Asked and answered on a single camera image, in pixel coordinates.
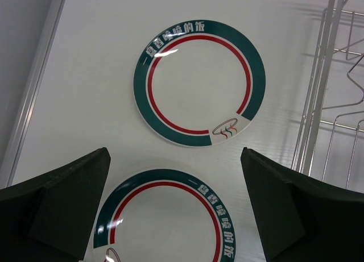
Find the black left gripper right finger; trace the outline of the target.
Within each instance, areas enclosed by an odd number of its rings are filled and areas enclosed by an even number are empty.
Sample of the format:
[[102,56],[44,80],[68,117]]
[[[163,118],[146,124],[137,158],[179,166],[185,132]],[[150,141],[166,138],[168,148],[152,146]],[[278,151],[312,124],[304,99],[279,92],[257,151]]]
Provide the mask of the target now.
[[245,147],[241,165],[267,261],[363,261],[363,194]]

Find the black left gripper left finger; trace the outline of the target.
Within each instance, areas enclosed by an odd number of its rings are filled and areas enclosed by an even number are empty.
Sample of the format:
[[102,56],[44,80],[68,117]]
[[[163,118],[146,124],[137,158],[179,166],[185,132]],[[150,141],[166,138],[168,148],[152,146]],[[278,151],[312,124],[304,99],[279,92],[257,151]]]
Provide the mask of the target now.
[[1,189],[1,261],[83,260],[110,162],[100,148]]

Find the green red rimmed plate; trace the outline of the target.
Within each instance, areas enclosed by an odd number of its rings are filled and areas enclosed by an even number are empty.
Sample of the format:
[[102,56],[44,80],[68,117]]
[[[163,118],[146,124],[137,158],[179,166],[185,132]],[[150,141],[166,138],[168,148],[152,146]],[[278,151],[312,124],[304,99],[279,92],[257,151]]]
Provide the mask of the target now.
[[213,20],[167,28],[145,47],[133,77],[135,103],[162,138],[208,147],[245,130],[264,99],[266,75],[253,43]]
[[98,214],[94,261],[234,261],[231,216],[217,193],[179,170],[151,169],[120,183]]

